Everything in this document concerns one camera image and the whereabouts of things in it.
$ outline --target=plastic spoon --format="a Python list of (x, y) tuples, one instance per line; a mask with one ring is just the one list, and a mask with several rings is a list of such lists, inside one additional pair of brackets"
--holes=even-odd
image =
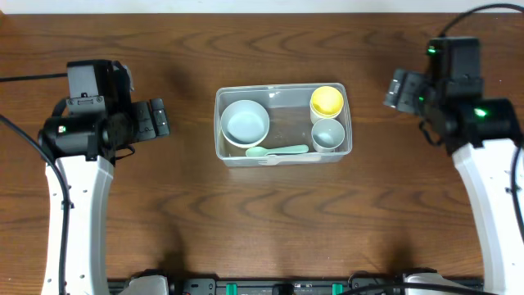
[(248, 148), (246, 151), (246, 156), (248, 157), (263, 157), (267, 155), (274, 155), (274, 154), (300, 154), (300, 153), (306, 153), (309, 151), (309, 147), (305, 144), (297, 145), (297, 146), (290, 146), (290, 147), (280, 147), (280, 148), (272, 148), (267, 149), (263, 147), (252, 147)]

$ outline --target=wooden table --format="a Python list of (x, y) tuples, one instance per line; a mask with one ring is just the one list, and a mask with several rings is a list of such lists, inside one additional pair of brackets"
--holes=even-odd
[[(480, 276), (468, 196), (418, 120), (384, 107), (397, 67), (423, 70), (451, 15), (4, 16), (0, 76), (64, 72), (114, 59), (133, 100), (163, 98), (172, 135), (119, 161), (107, 212), (107, 275), (146, 268), (233, 277), (347, 277), (430, 266)], [(474, 16), (487, 97), (524, 116), (524, 22)], [(215, 155), (213, 110), (225, 86), (341, 82), (353, 151), (336, 164), (229, 169)], [(0, 84), (0, 112), (36, 137), (66, 79)], [(0, 127), (0, 293), (39, 293), (48, 195), (37, 153)]]

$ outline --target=black cable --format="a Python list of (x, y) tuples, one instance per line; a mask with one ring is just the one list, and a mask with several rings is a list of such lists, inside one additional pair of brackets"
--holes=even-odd
[(1, 82), (24, 81), (24, 80), (32, 80), (32, 79), (52, 79), (52, 78), (62, 78), (62, 77), (67, 77), (67, 73), (0, 78), (0, 83)]
[(131, 152), (127, 155), (123, 155), (123, 156), (119, 156), (119, 157), (115, 157), (115, 161), (118, 161), (118, 160), (122, 160), (124, 159), (125, 157), (129, 157), (129, 156), (132, 156), (134, 155), (134, 153), (136, 152), (136, 150), (134, 149), (134, 147), (131, 145), (131, 144), (128, 144), (126, 145), (125, 147), (122, 147), (121, 149), (128, 149), (130, 150)]
[(496, 4), (488, 4), (488, 5), (483, 5), (481, 7), (477, 7), (477, 8), (473, 8), (472, 10), (470, 11), (466, 11), (466, 12), (463, 12), (461, 14), (459, 14), (457, 17), (455, 17), (454, 20), (452, 20), (439, 34), (439, 37), (445, 37), (445, 34), (446, 32), (451, 29), (452, 26), (454, 25), (457, 25), (461, 20), (463, 20), (464, 18), (472, 15), (473, 13), (477, 12), (477, 11), (481, 11), (481, 10), (485, 10), (485, 9), (491, 9), (491, 8), (508, 8), (508, 9), (513, 9), (513, 10), (516, 10), (516, 11), (520, 11), (522, 13), (524, 13), (524, 7), (520, 6), (520, 5), (517, 5), (517, 4), (510, 4), (510, 3), (496, 3)]
[(62, 210), (64, 211), (63, 221), (62, 221), (62, 235), (60, 243), (60, 260), (58, 264), (58, 292), (60, 295), (66, 295), (66, 280), (65, 280), (65, 270), (66, 270), (66, 248), (67, 248), (67, 228), (69, 226), (69, 209), (70, 209), (70, 199), (69, 199), (69, 189), (66, 186), (64, 177), (52, 162), (52, 160), (46, 155), (43, 149), (36, 143), (24, 130), (20, 129), (18, 126), (14, 125), (9, 121), (5, 116), (0, 115), (0, 121), (3, 122), (7, 127), (15, 131), (16, 134), (20, 135), (25, 141), (27, 141), (40, 156), (47, 162), (51, 167), (52, 171), (55, 172), (56, 177), (58, 178), (58, 183), (62, 189)]
[(431, 290), (431, 291), (440, 291), (447, 293), (455, 293), (462, 295), (495, 295), (493, 293), (482, 292), (478, 290), (473, 290), (470, 288), (462, 288), (448, 285), (439, 285), (439, 284), (420, 284), (420, 283), (392, 283), (392, 284), (381, 284), (381, 285), (369, 285), (360, 288), (354, 288), (349, 291), (345, 291), (338, 295), (353, 295), (368, 291), (377, 291), (385, 289), (419, 289), (419, 290)]
[(521, 232), (522, 242), (524, 243), (524, 220), (522, 219), (520, 202), (518, 201), (518, 191), (521, 188), (517, 185), (517, 163), (521, 150), (522, 144), (519, 144), (517, 150), (515, 150), (515, 153), (513, 154), (513, 162), (511, 164), (511, 195), (513, 199), (513, 208), (515, 208), (515, 216), (517, 217), (518, 229)]
[(62, 98), (52, 109), (51, 116), (62, 116), (67, 107), (67, 98)]

